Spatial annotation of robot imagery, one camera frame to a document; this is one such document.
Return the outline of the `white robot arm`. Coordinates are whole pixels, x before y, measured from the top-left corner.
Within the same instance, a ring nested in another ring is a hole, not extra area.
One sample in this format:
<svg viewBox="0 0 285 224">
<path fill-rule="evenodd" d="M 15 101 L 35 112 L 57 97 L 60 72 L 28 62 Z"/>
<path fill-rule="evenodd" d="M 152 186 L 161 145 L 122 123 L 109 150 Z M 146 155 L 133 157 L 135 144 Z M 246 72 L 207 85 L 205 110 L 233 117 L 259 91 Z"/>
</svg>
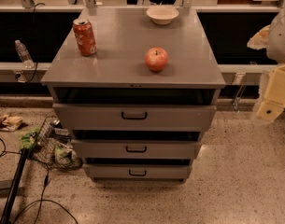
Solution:
<svg viewBox="0 0 285 224">
<path fill-rule="evenodd" d="M 285 109 L 285 0 L 277 16 L 249 40 L 247 47 L 266 49 L 267 57 L 278 63 L 272 71 L 261 75 L 260 96 L 251 120 L 262 126 L 273 122 Z"/>
</svg>

